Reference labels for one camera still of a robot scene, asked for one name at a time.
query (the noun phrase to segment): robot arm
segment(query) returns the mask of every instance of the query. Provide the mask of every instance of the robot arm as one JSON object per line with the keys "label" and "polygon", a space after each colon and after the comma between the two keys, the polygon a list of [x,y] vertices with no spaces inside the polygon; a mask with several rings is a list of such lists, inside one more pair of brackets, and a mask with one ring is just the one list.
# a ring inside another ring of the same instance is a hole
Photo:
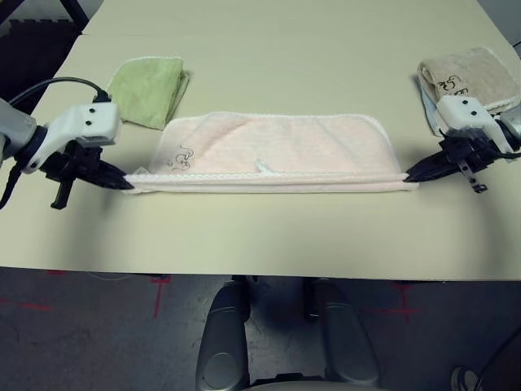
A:
{"label": "robot arm", "polygon": [[447,95],[431,118],[434,131],[443,134],[441,152],[407,170],[406,182],[426,182],[461,172],[476,193],[488,188],[475,173],[497,159],[514,160],[521,153],[521,106],[492,117],[475,98]]}
{"label": "robot arm", "polygon": [[91,103],[69,108],[47,125],[0,99],[0,165],[14,157],[0,209],[5,206],[21,173],[37,170],[60,182],[51,207],[67,206],[72,183],[79,178],[111,189],[131,189],[125,173],[100,159],[102,146],[116,143],[120,115],[114,103]]}

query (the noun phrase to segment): beige towel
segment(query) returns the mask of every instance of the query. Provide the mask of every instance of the beige towel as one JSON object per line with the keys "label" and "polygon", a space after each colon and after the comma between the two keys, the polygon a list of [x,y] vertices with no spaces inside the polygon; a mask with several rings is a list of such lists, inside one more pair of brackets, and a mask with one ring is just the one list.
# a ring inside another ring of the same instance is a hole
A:
{"label": "beige towel", "polygon": [[491,114],[521,102],[521,87],[488,48],[425,59],[418,67],[422,89],[434,103],[444,95],[477,98]]}

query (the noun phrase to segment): white cable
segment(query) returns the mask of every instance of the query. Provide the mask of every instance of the white cable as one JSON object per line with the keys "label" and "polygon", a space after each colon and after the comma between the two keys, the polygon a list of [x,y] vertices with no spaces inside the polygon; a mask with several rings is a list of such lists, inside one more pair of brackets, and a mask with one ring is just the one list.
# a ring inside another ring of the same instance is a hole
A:
{"label": "white cable", "polygon": [[102,281],[121,281],[122,279],[129,279],[130,277],[133,277],[133,275],[124,275],[123,277],[117,277],[115,279],[108,279],[105,277],[99,277],[98,275],[95,275],[94,273],[87,271],[86,272],[89,276],[94,277],[95,279],[101,279]]}

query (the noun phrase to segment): towel embroidery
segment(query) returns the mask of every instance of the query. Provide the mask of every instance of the towel embroidery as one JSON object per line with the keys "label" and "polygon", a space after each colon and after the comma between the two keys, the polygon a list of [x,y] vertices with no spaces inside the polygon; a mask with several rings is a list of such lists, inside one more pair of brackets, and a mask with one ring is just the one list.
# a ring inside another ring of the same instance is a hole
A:
{"label": "towel embroidery", "polygon": [[443,89],[443,91],[450,91],[449,93],[452,95],[463,95],[469,93],[468,86],[463,85],[462,79],[458,75],[450,75],[447,80],[439,81],[438,87],[439,90]]}
{"label": "towel embroidery", "polygon": [[184,148],[182,145],[178,145],[174,152],[175,159],[169,159],[166,165],[170,167],[172,171],[176,169],[186,170],[190,168],[190,158],[194,156],[194,151],[190,148]]}

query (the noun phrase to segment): black cable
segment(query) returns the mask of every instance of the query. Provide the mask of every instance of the black cable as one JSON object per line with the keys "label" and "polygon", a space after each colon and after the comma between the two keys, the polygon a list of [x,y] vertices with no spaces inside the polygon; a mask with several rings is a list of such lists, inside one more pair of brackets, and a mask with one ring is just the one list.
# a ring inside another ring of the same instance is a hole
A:
{"label": "black cable", "polygon": [[474,388],[472,391],[478,391],[479,387],[481,387],[481,384],[483,383],[483,375],[487,372],[487,370],[490,368],[490,366],[496,361],[496,358],[503,353],[503,350],[505,350],[508,345],[510,345],[510,342],[512,342],[515,338],[517,338],[518,334],[521,332],[521,327],[515,330],[511,336],[509,336],[505,342],[501,344],[499,348],[497,348],[496,352],[492,355],[492,357],[487,361],[485,366],[483,367],[483,370],[479,374],[478,381],[476,382]]}
{"label": "black cable", "polygon": [[8,103],[11,106],[14,106],[15,104],[17,104],[21,100],[29,97],[30,95],[32,95],[35,92],[41,90],[42,88],[47,87],[49,84],[58,83],[60,81],[73,81],[73,82],[76,82],[76,83],[82,83],[82,84],[86,84],[88,86],[91,86],[98,93],[98,95],[94,99],[94,103],[97,103],[97,102],[110,102],[110,99],[108,98],[108,93],[105,92],[104,90],[102,90],[99,86],[95,85],[92,81],[88,81],[88,80],[85,80],[85,79],[80,79],[79,77],[55,77],[53,79],[47,79],[47,80],[44,80],[44,81],[40,81],[39,83],[35,84],[34,86],[29,87],[27,90],[24,90],[24,91],[20,92],[16,97],[11,99]]}
{"label": "black cable", "polygon": [[22,169],[22,165],[19,162],[17,162],[9,172],[6,188],[3,191],[2,199],[0,200],[0,209],[6,206],[7,201],[9,200],[9,198],[11,198],[11,194],[15,188],[16,183],[18,182],[18,178],[22,174]]}
{"label": "black cable", "polygon": [[478,142],[478,144],[491,155],[493,155],[497,159],[517,159],[521,157],[521,152],[499,152],[498,150],[491,147],[489,143]]}

